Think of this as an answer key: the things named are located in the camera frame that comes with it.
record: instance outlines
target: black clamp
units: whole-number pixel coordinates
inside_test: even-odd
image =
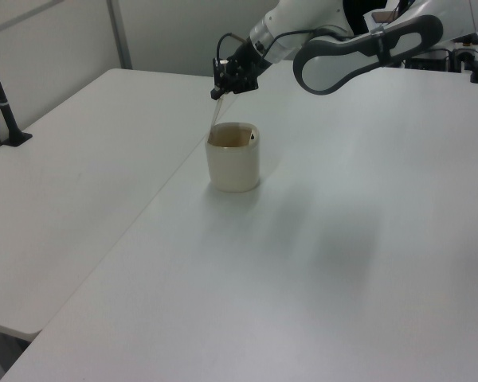
[[[386,37],[386,32],[384,28],[379,27],[371,31],[372,35],[372,45],[374,46],[374,51],[377,53],[377,58],[379,59],[379,64],[381,66],[387,66],[391,64],[392,57],[390,53],[390,46],[388,44],[388,39]]]

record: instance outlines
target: paper cup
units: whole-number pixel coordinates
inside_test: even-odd
[[[207,164],[214,187],[227,193],[254,189],[260,177],[260,135],[249,123],[219,123],[206,141]]]

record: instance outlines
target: white cup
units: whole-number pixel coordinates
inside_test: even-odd
[[[260,178],[258,129],[249,123],[219,123],[206,141],[207,165],[214,187],[227,193],[254,189]]]

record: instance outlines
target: table surface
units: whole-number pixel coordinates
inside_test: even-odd
[[[478,85],[260,80],[221,118],[260,186],[213,189],[202,141],[4,382],[478,382]]]
[[[212,87],[111,70],[0,148],[0,331],[46,326],[202,139]]]

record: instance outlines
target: white wall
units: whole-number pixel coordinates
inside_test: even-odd
[[[212,76],[217,40],[247,37],[278,0],[119,0],[134,69]],[[237,43],[224,43],[231,53]]]
[[[65,0],[0,32],[0,79],[21,129],[119,67],[106,0]]]

